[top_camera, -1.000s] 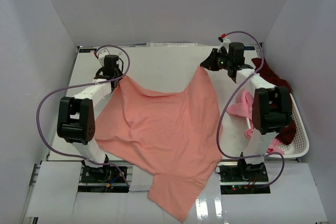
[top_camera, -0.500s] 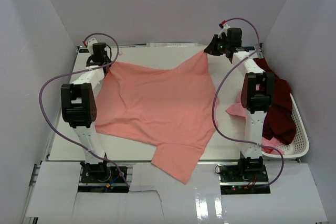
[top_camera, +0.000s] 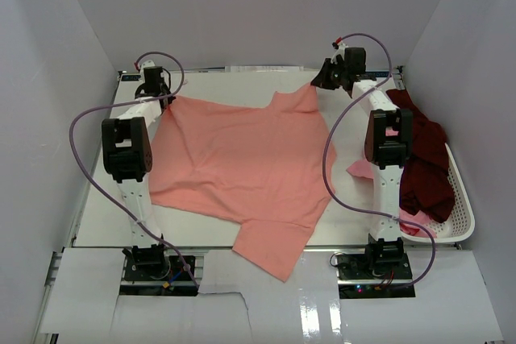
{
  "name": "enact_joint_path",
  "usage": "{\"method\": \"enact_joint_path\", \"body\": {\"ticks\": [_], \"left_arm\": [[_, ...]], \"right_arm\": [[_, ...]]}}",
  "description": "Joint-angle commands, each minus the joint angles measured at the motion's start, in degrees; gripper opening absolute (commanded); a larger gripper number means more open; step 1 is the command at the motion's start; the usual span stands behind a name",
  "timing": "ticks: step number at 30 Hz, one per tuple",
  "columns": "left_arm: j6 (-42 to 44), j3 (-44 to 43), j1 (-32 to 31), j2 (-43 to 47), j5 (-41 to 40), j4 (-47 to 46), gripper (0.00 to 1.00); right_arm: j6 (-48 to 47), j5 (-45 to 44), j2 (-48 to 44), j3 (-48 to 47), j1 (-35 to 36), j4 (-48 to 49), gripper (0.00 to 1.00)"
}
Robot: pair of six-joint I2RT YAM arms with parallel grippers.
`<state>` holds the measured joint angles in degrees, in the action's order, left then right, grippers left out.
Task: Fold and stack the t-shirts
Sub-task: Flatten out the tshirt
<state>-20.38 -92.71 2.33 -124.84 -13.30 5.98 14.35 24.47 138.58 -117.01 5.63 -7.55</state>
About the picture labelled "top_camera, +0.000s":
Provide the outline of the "salmon pink t shirt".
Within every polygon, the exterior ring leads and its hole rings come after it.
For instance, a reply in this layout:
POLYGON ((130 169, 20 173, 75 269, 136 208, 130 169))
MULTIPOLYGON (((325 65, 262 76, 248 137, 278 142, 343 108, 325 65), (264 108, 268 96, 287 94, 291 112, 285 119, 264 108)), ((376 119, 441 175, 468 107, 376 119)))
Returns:
POLYGON ((262 108, 178 97, 152 140, 151 201, 238 223, 234 251, 287 280, 331 199, 328 134, 311 85, 262 108))

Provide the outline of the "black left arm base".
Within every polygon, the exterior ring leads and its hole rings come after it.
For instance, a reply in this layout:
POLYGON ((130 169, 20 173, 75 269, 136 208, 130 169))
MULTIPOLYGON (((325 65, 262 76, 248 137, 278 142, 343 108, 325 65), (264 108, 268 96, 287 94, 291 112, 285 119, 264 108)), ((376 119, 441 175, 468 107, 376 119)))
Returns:
POLYGON ((125 256, 119 287, 121 296, 186 296, 198 294, 186 267, 195 274, 196 257, 184 255, 183 260, 170 255, 164 246, 123 248, 125 256))

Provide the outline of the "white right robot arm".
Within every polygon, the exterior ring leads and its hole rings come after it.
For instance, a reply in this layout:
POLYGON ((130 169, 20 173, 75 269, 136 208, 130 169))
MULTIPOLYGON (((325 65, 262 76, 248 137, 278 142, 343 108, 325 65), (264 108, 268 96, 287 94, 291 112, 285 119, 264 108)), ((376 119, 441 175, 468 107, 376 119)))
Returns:
POLYGON ((311 84, 321 89, 343 89, 352 99, 330 129, 322 157, 322 178, 332 199, 345 209, 373 217, 368 232, 368 249, 375 250, 364 258, 365 271, 380 279, 393 269, 393 259, 383 251, 391 248, 394 255, 402 255, 400 226, 400 188, 402 173, 412 152, 412 113, 396 106, 381 86, 381 82, 366 75, 366 51, 334 43, 335 52, 326 58, 318 75, 311 84), (331 138, 343 116, 354 106, 361 106, 368 115, 364 139, 364 156, 373 174, 373 205, 371 209, 359 209, 341 201, 331 188, 327 157, 331 138))

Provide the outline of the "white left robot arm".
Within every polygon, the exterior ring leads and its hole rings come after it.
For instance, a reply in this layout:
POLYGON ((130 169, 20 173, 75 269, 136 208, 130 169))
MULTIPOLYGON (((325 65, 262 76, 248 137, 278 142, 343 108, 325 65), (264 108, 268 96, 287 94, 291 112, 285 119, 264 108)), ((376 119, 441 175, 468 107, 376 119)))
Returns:
POLYGON ((170 95, 170 72, 153 61, 139 68, 140 85, 135 104, 115 118, 102 122, 102 158, 106 172, 116 182, 123 206, 128 209, 131 244, 146 248, 162 235, 153 214, 148 187, 152 148, 148 128, 174 100, 170 95))

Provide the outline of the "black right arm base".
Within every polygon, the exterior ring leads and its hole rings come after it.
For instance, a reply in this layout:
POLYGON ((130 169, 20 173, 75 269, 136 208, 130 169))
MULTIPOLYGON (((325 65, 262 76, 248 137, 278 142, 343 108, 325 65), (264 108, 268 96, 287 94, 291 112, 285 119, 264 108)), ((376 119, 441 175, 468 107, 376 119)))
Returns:
POLYGON ((336 270, 341 300, 415 298, 413 274, 406 253, 397 263, 371 263, 365 253, 335 252, 329 264, 336 270))

